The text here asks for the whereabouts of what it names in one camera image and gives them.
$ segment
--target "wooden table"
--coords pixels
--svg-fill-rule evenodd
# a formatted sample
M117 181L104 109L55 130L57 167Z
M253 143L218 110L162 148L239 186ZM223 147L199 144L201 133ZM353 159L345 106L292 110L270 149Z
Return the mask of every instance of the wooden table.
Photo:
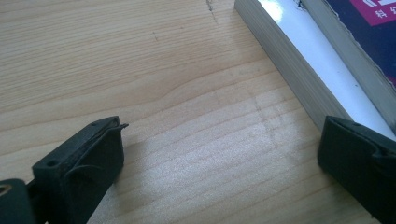
M119 115L91 223L376 223L233 0L0 1L0 179Z

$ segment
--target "light wood tabletop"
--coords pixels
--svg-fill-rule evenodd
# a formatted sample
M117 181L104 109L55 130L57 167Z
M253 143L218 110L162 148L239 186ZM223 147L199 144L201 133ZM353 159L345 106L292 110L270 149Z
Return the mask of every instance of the light wood tabletop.
M0 179L118 115L91 223L376 223L233 0L0 0Z

